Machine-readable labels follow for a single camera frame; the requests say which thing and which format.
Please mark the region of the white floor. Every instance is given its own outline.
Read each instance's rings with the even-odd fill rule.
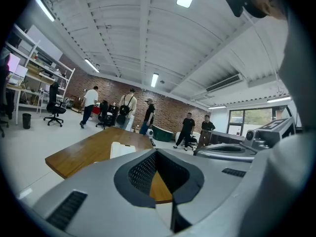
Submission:
[[[22,114],[32,115],[31,128],[23,129]],[[49,116],[42,113],[42,117],[29,109],[19,111],[19,124],[15,125],[15,118],[10,120],[10,127],[4,127],[5,138],[2,139],[3,146],[1,164],[12,190],[17,198],[32,207],[36,201],[52,187],[63,181],[59,175],[52,171],[45,163],[45,158],[62,150],[82,139],[89,137],[102,130],[95,127],[95,121],[87,122],[85,129],[81,129],[79,122],[82,115],[67,110],[60,116],[64,120],[63,127],[59,124],[47,125],[43,117]],[[156,148],[173,149],[174,142],[161,142],[154,140]],[[183,147],[176,149],[179,152],[193,154],[192,150],[187,152]],[[157,212],[164,222],[169,225],[171,219],[171,204],[157,205]]]

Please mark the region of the red object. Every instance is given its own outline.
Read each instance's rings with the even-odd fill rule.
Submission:
[[[96,115],[99,115],[99,113],[101,112],[101,109],[100,107],[93,106],[92,112]]]

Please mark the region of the black t-shirt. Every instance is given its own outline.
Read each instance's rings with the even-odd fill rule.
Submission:
[[[211,121],[209,121],[208,123],[203,121],[202,122],[202,129],[211,131],[211,130],[215,129],[215,126],[214,126],[214,124]]]
[[[196,125],[196,123],[194,122],[194,120],[185,118],[183,120],[183,127],[182,127],[182,131],[183,132],[191,132],[192,131],[192,127]]]
[[[151,104],[146,111],[144,122],[147,122],[149,120],[150,113],[154,113],[154,112],[155,112],[155,107],[153,104]],[[150,124],[152,124],[153,122],[154,122],[154,116],[152,117]]]

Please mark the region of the window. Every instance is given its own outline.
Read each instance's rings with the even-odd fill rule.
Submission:
[[[246,136],[248,130],[257,129],[274,119],[288,118],[291,116],[288,113],[286,106],[230,111],[227,133]]]

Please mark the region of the white ceiling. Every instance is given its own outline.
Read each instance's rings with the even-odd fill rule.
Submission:
[[[251,18],[253,26],[244,15],[234,17],[225,0],[193,0],[190,8],[177,0],[44,1],[81,61],[99,65],[101,73],[90,74],[190,103],[207,87],[242,74],[242,82],[210,93],[198,106],[288,94],[276,82],[286,22]],[[155,88],[153,73],[159,74]]]

